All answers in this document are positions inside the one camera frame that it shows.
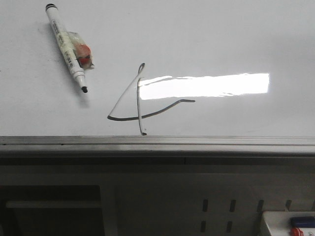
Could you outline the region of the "white whiteboard marker black tip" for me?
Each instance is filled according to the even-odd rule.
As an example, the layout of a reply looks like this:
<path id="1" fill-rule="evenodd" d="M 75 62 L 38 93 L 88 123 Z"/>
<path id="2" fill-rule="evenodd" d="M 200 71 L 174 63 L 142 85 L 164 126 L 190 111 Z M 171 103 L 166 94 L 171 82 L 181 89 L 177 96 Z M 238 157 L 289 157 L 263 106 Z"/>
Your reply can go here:
<path id="1" fill-rule="evenodd" d="M 84 69 L 76 56 L 74 43 L 71 41 L 63 20 L 59 15 L 58 8 L 53 3 L 49 3 L 45 7 L 45 12 L 73 80 L 79 85 L 83 93 L 87 93 L 88 89 Z"/>

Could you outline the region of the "white whiteboard surface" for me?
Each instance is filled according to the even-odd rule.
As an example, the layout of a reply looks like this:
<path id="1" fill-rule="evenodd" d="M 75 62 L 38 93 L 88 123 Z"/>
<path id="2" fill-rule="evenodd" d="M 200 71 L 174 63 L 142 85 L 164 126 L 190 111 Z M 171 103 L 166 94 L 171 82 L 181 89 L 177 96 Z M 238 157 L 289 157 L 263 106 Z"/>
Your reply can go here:
<path id="1" fill-rule="evenodd" d="M 3 136 L 313 136 L 312 0 L 57 0 L 90 46 L 72 80 L 45 0 L 0 3 Z"/>

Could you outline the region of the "white slotted pegboard panel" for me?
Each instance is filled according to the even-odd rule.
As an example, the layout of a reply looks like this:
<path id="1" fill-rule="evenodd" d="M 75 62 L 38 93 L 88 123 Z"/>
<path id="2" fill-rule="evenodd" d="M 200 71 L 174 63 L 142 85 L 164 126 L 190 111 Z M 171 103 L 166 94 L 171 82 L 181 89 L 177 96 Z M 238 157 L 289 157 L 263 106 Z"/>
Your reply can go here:
<path id="1" fill-rule="evenodd" d="M 315 208 L 313 174 L 125 174 L 112 186 L 116 236 L 255 236 L 264 211 Z"/>

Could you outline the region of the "white shelf bar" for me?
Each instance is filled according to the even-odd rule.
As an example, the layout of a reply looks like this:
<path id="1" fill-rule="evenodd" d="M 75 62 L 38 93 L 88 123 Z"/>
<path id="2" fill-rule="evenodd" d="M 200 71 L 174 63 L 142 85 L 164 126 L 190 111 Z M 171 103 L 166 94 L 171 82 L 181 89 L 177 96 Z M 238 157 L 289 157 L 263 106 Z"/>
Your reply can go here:
<path id="1" fill-rule="evenodd" d="M 100 201 L 8 201 L 7 208 L 102 208 Z"/>

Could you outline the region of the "white storage bin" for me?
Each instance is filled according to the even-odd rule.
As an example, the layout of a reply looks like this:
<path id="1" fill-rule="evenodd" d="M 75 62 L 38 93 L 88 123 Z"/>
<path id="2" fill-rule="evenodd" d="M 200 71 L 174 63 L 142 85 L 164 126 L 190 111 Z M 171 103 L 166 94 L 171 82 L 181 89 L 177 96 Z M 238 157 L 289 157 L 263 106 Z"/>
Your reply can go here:
<path id="1" fill-rule="evenodd" d="M 259 236 L 290 236 L 292 217 L 314 216 L 314 211 L 265 211 L 262 214 Z"/>

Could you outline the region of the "aluminium whiteboard frame rail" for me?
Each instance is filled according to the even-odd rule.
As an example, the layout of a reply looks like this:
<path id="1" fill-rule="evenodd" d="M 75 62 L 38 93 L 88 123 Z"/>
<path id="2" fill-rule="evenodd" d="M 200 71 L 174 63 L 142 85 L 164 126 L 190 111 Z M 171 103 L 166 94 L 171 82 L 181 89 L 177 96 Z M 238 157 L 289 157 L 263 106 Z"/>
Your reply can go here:
<path id="1" fill-rule="evenodd" d="M 313 165 L 313 137 L 2 136 L 0 160 L 104 165 Z"/>

